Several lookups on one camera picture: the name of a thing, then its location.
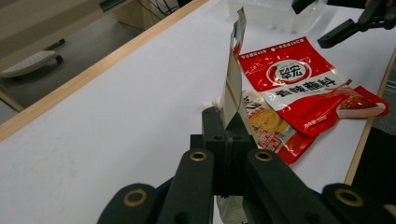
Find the white table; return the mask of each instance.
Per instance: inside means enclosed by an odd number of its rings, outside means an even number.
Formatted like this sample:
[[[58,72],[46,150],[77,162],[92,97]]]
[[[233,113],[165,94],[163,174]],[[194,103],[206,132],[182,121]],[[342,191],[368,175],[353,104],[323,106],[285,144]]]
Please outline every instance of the white table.
[[[307,37],[340,71],[377,92],[396,30],[356,34],[332,49],[315,42],[360,13],[327,7]],[[201,102],[221,94],[232,29],[226,2],[210,0],[67,97],[57,90],[61,102],[38,114],[28,108],[0,126],[20,127],[1,138],[0,223],[94,223],[122,187],[158,187],[173,176],[190,134],[201,133]],[[299,36],[248,24],[242,51]],[[29,113],[36,118],[25,121]],[[342,120],[292,169],[317,191],[344,182],[365,125]]]

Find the snack bag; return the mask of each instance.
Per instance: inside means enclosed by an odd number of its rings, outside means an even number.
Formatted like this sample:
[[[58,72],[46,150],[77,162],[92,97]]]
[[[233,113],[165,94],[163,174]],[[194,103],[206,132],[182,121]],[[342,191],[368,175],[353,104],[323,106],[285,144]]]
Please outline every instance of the snack bag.
[[[254,89],[303,134],[389,112],[387,102],[341,74],[305,37],[240,55],[239,62]]]
[[[297,161],[315,141],[315,136],[297,132],[256,91],[242,93],[247,117],[257,134],[257,145],[274,151],[286,164]]]

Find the wooden table edge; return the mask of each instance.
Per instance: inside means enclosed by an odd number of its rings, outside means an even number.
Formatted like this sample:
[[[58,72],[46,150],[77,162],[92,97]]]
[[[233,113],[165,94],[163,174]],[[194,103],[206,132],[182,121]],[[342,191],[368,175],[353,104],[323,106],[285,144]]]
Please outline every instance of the wooden table edge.
[[[389,79],[391,70],[393,69],[393,65],[395,64],[395,61],[396,61],[396,48],[393,51],[393,55],[390,58],[387,71],[384,75],[384,78],[382,79],[381,86],[379,87],[378,96],[380,97],[382,97],[384,93],[385,86],[387,85],[387,81]],[[353,178],[356,174],[356,171],[358,170],[359,161],[361,160],[361,155],[363,153],[364,146],[366,145],[367,137],[369,136],[370,130],[373,126],[374,119],[375,118],[369,118],[366,122],[366,125],[364,126],[363,133],[361,135],[361,140],[359,141],[359,144],[355,151],[355,155],[353,156],[352,163],[350,164],[348,172],[346,174],[345,184],[351,185],[353,182]]]
[[[78,91],[80,88],[94,80],[96,77],[104,73],[108,68],[118,63],[120,60],[139,49],[141,46],[148,43],[152,38],[159,35],[171,27],[176,22],[183,19],[185,16],[192,13],[196,8],[200,7],[208,0],[193,0],[186,6],[177,10],[175,13],[158,22],[154,26],[147,29],[141,35],[135,37],[119,49],[107,55],[104,59],[94,64],[87,70],[80,73],[78,76],[72,78],[70,81],[63,84],[61,87],[51,92],[35,104],[24,109],[21,113],[13,118],[7,120],[0,125],[0,142],[9,138],[33,120],[37,119],[42,114],[59,104],[62,100]]]

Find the white tabletop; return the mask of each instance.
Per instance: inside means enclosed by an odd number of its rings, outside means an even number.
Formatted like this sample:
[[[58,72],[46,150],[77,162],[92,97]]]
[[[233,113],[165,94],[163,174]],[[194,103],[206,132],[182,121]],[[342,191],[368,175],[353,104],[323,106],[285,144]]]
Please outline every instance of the white tabletop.
[[[307,37],[348,77],[377,92],[396,29],[358,33],[332,49],[316,39],[361,11],[326,7]],[[95,223],[122,187],[175,174],[201,102],[221,95],[233,20],[210,0],[0,143],[0,223]],[[243,52],[302,35],[247,24]],[[244,78],[244,89],[251,89]],[[317,191],[344,182],[366,119],[346,119],[292,169]]]

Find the gray floor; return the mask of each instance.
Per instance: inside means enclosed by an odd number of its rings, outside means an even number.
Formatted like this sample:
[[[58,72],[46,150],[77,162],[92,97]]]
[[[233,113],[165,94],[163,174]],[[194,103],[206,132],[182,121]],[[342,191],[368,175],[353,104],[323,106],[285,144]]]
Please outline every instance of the gray floor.
[[[57,65],[54,61],[23,77],[0,78],[0,84],[6,87],[24,106],[29,106],[142,32],[142,30],[117,22],[114,16],[109,14],[77,33],[66,36],[66,43],[54,48],[64,57],[62,64]],[[389,80],[396,82],[396,64],[393,66]],[[390,114],[384,118],[375,119],[374,127],[396,134],[394,125],[396,89],[393,89],[391,85],[386,88],[383,95],[390,104]]]

